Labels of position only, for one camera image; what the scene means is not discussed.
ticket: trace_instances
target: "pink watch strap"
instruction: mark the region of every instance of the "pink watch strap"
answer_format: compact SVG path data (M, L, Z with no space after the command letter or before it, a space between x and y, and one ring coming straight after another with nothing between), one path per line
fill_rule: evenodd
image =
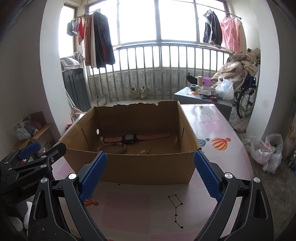
M158 139L158 138L163 138L163 137L169 137L169 133L162 133L162 134L155 134L155 135L149 135L149 136L141 136L137 135L137 138L139 140L151 140L151 139Z
M104 137L103 142L121 142L122 141L122 137L110 137L110 138L106 138Z

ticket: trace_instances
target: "sneaker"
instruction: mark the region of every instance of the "sneaker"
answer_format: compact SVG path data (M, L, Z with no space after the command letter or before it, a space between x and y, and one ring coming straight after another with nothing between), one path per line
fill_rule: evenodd
M136 89L136 86L132 86L131 87L131 91L132 91L132 94L133 94L133 98L132 98L132 100L133 99L137 99L139 96L138 96L138 91L137 91L137 89Z
M145 86L142 86L141 87L141 93L140 93L141 99L145 99L145 97L146 97L145 90L146 90Z

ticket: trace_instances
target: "watch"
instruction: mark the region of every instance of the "watch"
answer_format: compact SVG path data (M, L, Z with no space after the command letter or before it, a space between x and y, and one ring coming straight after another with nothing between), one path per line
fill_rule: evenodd
M109 142L121 142L123 144L132 144L139 140L151 140L151 139L158 139L163 137L169 137L169 133L162 133L162 134L155 134L155 135L137 135L137 134L125 134L122 137L104 137L103 142L109 143Z

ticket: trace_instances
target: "pink shirt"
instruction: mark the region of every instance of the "pink shirt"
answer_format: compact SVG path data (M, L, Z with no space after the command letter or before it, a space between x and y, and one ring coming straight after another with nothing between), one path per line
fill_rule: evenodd
M247 47L242 42L245 39L242 22L237 18L225 17L221 21L222 44L234 52L244 52Z

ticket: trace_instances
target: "black jacket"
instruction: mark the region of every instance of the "black jacket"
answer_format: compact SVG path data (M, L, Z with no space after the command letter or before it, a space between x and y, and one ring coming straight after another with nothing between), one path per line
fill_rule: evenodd
M113 47L111 44L108 19L105 15L94 12L94 38L96 46L96 66L106 67L115 64Z
M209 10L204 14L204 17L207 21L205 23L203 42L214 45L215 47L221 47L222 30L216 14L212 10Z

